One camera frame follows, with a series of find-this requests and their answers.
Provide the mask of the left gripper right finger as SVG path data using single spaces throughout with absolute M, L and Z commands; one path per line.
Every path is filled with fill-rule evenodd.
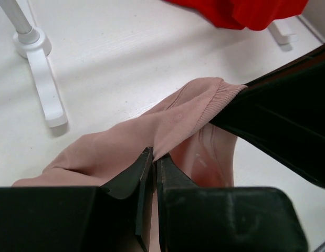
M 162 251 L 308 251 L 289 197 L 273 187 L 200 187 L 156 163 Z

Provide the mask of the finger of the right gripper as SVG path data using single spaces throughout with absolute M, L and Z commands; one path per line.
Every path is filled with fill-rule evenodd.
M 325 44 L 249 82 L 212 124 L 325 189 Z

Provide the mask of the pink printed t shirt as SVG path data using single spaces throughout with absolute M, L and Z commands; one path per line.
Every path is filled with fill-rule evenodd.
M 141 116 L 81 136 L 40 176 L 15 186 L 102 185 L 149 146 L 155 160 L 169 153 L 199 183 L 232 185 L 237 138 L 209 122 L 243 89 L 221 78 L 194 79 Z

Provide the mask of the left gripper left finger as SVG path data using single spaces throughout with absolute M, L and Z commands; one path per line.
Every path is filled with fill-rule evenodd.
M 148 251 L 152 159 L 102 186 L 0 187 L 0 251 Z

